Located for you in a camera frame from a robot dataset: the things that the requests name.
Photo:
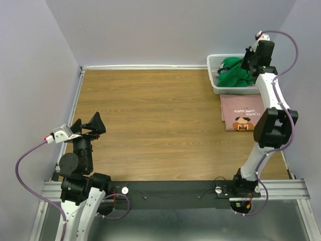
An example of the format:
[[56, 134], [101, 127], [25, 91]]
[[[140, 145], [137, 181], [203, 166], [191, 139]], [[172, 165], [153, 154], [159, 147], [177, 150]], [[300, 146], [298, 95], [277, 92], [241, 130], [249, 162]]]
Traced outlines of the green t shirt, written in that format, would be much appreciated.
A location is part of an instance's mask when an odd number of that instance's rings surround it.
[[253, 77], [248, 71], [240, 68], [242, 60], [239, 57], [228, 57], [223, 60], [220, 68], [230, 67], [231, 69], [221, 75], [217, 74], [218, 87], [248, 87], [254, 84]]

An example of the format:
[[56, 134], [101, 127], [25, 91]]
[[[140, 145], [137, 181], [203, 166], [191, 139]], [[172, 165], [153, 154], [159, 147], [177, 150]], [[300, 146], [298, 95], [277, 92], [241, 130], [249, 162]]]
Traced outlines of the white plastic basket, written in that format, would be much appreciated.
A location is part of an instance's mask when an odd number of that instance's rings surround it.
[[243, 54], [208, 55], [207, 68], [214, 94], [259, 93], [249, 72], [241, 68], [243, 57]]

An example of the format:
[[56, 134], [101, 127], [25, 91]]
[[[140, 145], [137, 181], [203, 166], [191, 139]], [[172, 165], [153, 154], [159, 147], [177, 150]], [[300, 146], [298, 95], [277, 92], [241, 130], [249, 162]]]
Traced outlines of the purple t shirt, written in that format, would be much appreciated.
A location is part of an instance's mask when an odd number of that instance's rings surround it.
[[220, 69], [217, 71], [217, 74], [218, 74], [218, 75], [221, 75], [222, 73], [225, 73], [225, 72], [229, 71], [230, 69], [231, 69], [230, 67], [220, 68]]

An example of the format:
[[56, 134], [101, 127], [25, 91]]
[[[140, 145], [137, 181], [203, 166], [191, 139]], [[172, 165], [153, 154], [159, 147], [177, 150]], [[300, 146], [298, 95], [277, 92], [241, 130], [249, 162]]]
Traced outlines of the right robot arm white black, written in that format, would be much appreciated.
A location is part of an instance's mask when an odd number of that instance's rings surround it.
[[291, 110], [279, 87], [276, 67], [271, 66], [275, 43], [258, 40], [247, 48], [241, 68], [248, 70], [260, 92], [264, 113], [254, 131], [254, 147], [231, 183], [233, 197], [244, 197], [258, 186], [260, 174], [275, 153], [286, 149], [294, 137], [298, 112]]

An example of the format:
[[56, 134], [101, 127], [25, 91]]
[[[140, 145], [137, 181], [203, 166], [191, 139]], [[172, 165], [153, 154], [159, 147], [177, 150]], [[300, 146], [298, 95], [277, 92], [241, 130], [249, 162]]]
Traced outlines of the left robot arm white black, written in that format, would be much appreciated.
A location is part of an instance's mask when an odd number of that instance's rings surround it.
[[73, 151], [59, 159], [61, 183], [60, 207], [62, 214], [57, 233], [62, 240], [76, 240], [81, 215], [85, 209], [90, 192], [100, 198], [111, 193], [108, 175], [93, 172], [92, 141], [106, 133], [100, 113], [96, 112], [88, 123], [77, 119], [71, 126], [63, 124], [53, 130], [56, 144], [72, 143]]

